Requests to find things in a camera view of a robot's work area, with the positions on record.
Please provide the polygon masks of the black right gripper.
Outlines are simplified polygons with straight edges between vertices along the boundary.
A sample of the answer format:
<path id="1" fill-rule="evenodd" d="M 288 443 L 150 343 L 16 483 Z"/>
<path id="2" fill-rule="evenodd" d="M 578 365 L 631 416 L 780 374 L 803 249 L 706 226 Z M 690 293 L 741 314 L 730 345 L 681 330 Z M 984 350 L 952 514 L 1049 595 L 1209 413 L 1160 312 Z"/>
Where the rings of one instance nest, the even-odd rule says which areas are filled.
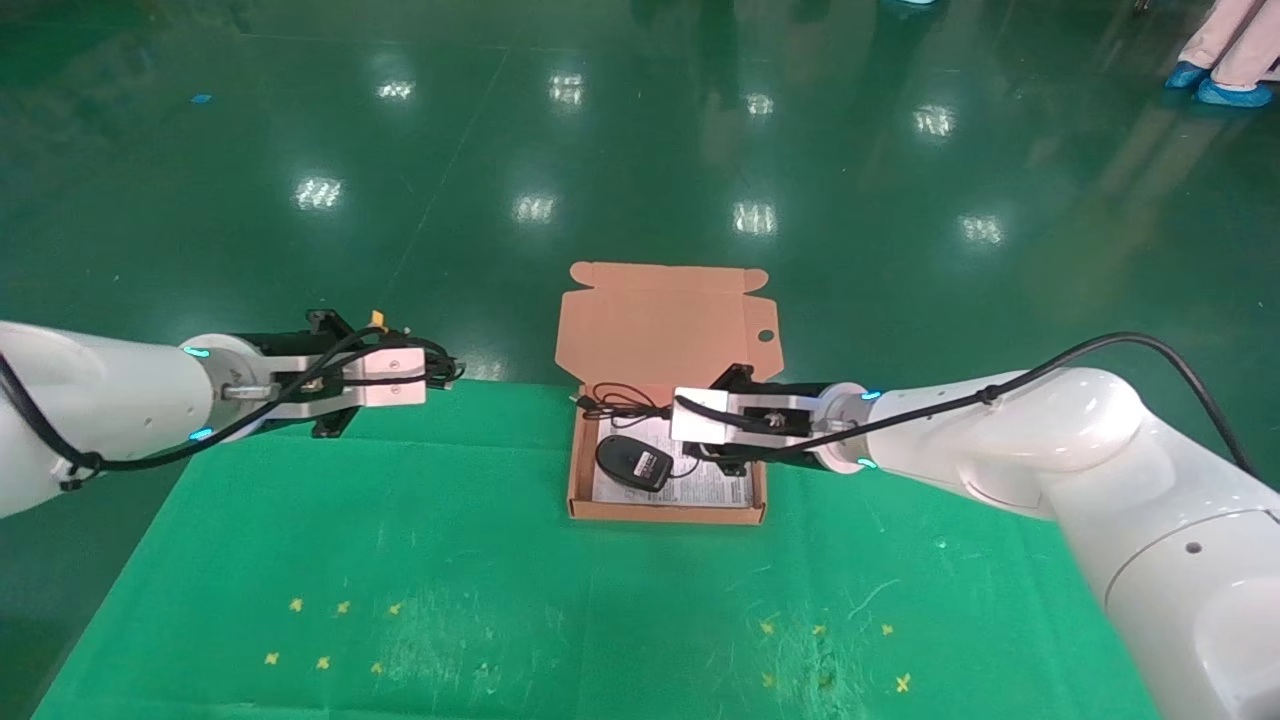
<path id="1" fill-rule="evenodd" d="M 710 437 L 687 437 L 685 452 L 724 477 L 749 477 L 767 462 L 828 471 L 833 460 L 833 471 L 847 470 L 837 446 L 791 447 L 851 428 L 851 384 L 756 382 L 753 372 L 733 364 L 709 388 L 685 389 L 685 419 Z"/>

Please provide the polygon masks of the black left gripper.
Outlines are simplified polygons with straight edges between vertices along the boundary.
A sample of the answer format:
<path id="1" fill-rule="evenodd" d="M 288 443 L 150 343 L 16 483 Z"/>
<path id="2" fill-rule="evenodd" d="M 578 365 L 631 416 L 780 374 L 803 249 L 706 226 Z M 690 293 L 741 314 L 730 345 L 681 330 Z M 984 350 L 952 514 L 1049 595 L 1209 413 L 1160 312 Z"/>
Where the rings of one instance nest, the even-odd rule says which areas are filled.
<path id="1" fill-rule="evenodd" d="M 236 380 L 236 438 L 307 425 L 315 439 L 337 439 L 360 411 L 401 405 L 401 334 L 380 322 L 356 328 L 334 310 L 312 310 L 307 323 L 236 337 L 248 368 Z"/>

